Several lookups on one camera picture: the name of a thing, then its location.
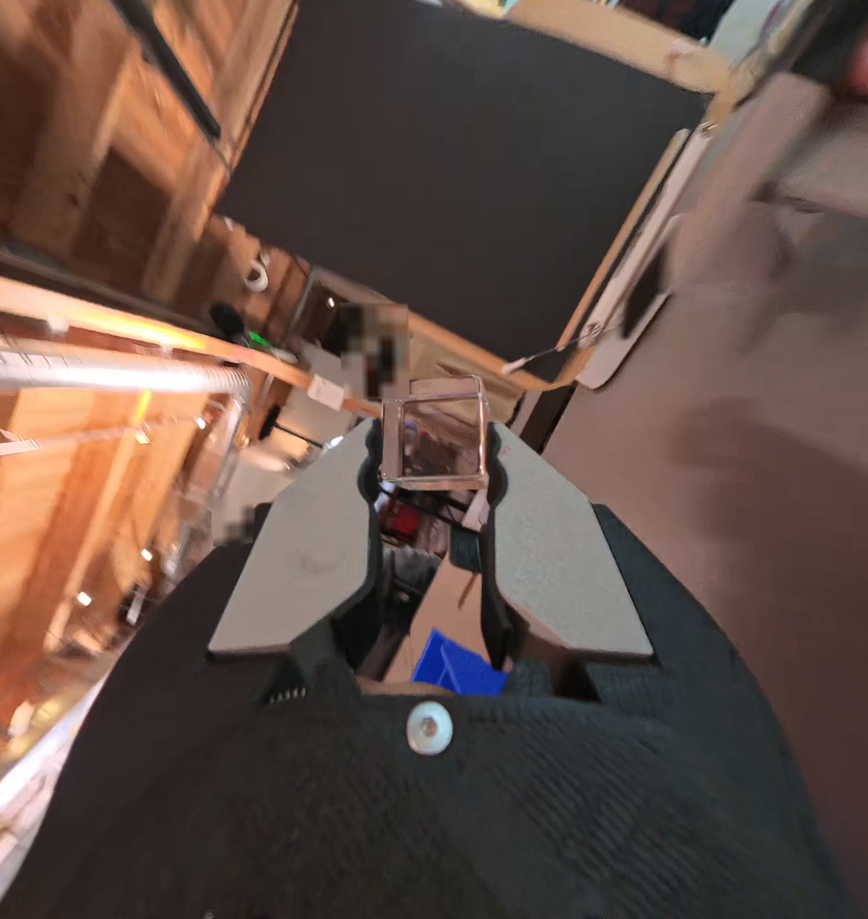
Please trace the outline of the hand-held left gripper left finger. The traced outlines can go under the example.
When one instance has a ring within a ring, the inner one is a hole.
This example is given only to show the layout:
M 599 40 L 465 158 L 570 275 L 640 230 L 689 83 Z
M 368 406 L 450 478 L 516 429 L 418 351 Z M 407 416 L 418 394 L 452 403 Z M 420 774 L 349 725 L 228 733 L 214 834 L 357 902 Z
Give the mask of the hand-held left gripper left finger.
M 277 496 L 211 636 L 212 656 L 363 664 L 382 627 L 381 459 L 381 423 L 368 419 Z

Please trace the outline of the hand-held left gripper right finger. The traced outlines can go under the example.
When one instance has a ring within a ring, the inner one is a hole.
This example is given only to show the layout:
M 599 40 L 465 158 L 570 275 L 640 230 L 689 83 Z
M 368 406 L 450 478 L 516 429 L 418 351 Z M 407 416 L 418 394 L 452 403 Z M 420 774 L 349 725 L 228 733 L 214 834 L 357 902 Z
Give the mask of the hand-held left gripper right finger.
M 486 441 L 481 630 L 501 670 L 526 650 L 650 661 L 653 645 L 589 499 L 505 425 Z

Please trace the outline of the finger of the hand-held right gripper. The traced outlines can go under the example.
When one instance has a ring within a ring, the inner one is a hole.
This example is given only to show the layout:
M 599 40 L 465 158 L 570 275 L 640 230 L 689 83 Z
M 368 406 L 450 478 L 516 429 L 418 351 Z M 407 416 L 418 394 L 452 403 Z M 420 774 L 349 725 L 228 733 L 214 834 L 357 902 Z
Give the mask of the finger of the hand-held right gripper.
M 734 243 L 758 194 L 831 99 L 801 75 L 770 76 L 723 126 L 692 182 L 693 196 L 668 244 L 666 282 L 692 284 Z

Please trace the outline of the blue plastic bin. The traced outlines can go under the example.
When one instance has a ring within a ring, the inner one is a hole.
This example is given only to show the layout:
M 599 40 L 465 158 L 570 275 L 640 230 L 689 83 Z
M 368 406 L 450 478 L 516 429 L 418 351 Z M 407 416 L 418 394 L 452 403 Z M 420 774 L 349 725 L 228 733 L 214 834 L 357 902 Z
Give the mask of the blue plastic bin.
M 490 661 L 450 639 L 440 630 L 430 631 L 412 672 L 417 684 L 438 686 L 454 695 L 501 695 L 509 674 Z

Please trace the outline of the large clear cube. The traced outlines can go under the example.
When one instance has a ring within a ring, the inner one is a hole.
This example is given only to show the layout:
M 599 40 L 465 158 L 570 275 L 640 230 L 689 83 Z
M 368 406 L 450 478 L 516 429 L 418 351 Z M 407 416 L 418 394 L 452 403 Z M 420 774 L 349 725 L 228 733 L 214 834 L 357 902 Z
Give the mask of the large clear cube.
M 475 375 L 411 381 L 382 402 L 379 478 L 416 492 L 478 492 L 488 483 L 488 401 Z

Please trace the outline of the long ceiling light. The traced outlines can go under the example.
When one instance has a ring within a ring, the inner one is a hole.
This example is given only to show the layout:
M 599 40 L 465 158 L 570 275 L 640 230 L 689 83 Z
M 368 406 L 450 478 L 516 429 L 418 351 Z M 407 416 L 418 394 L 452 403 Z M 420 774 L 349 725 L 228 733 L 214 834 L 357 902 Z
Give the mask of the long ceiling light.
M 0 276 L 0 313 L 46 323 L 54 330 L 80 328 L 160 347 L 216 354 L 220 342 L 159 320 L 130 314 L 67 294 Z

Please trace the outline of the black panel with wooden rim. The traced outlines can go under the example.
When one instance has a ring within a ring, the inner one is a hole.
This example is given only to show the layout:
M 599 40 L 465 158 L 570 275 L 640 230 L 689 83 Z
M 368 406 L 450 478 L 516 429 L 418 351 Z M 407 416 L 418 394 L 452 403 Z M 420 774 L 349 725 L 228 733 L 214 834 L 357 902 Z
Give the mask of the black panel with wooden rim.
M 216 210 L 548 390 L 712 89 L 423 2 L 301 2 Z

